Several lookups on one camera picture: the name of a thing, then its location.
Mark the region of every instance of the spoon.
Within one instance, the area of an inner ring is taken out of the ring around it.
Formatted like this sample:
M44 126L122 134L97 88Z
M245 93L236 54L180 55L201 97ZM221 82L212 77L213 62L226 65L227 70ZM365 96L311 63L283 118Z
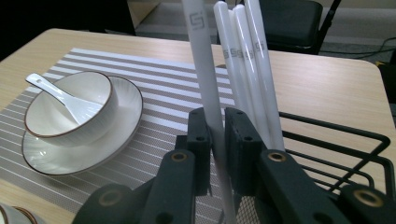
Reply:
M77 98L62 91L39 74L33 73L29 75L26 81L55 97L66 107L79 125L91 119L103 107L97 103Z

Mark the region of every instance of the striped placemat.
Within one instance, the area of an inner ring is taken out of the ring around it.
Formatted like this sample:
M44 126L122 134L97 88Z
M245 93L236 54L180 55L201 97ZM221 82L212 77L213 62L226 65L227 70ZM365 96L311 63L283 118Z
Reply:
M202 107L193 64L71 49L44 76L54 81L82 71L125 77L143 95L143 116L134 139L105 164L81 174L62 176L41 175L26 164L21 154L23 116L38 93L34 87L27 88L0 113L1 178L74 213L91 193L106 184L119 183L135 189L154 177L163 155L174 149L176 135L186 134L189 112ZM222 68L216 72L221 106L232 106L227 72ZM197 223L218 223L221 214L219 185L214 162L211 164L213 196L197 199Z

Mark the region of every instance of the saucer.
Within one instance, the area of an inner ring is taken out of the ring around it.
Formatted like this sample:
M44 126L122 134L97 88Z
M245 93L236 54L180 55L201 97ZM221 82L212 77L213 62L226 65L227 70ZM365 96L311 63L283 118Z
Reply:
M109 77L119 98L112 127L98 140L78 147L59 147L25 132L22 155L27 164L45 175L70 175L109 160L130 142L142 116L140 90L128 79Z

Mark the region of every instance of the white chopstick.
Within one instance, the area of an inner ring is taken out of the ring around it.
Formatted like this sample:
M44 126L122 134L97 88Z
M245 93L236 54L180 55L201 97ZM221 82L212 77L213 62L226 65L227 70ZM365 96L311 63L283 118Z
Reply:
M268 148L273 148L271 135L269 132L265 103L262 98L262 90L259 80L258 69L254 59L253 43L248 29L248 18L245 7L238 5L233 9L235 13L235 23L239 35L239 41L245 58L245 68L247 72L249 89L254 102L253 109L256 118L256 129L262 141Z
M243 55L239 44L239 37L231 21L233 12L225 2L218 1L214 6L216 24L223 49L224 59L233 90L235 107L245 111L252 123L255 123L253 103L251 102L248 80L243 64Z
M272 149L285 150L283 134L280 125L279 110L277 108L276 92L271 71L270 58L265 38L262 11L258 0L246 0L248 27L254 45L256 64L259 70L259 79L262 84L262 95L265 102L269 130L273 142Z
M213 138L213 155L222 194L222 204L227 223L236 223L233 193L227 172L227 154L224 127L219 104L219 89L207 16L203 0L182 0L187 23L192 57L204 105L206 123Z

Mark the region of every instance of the chair seat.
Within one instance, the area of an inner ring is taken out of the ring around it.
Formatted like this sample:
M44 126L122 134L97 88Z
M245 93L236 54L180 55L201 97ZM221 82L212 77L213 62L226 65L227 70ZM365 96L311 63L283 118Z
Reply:
M312 47L318 35L321 4L312 1L261 0L268 45Z

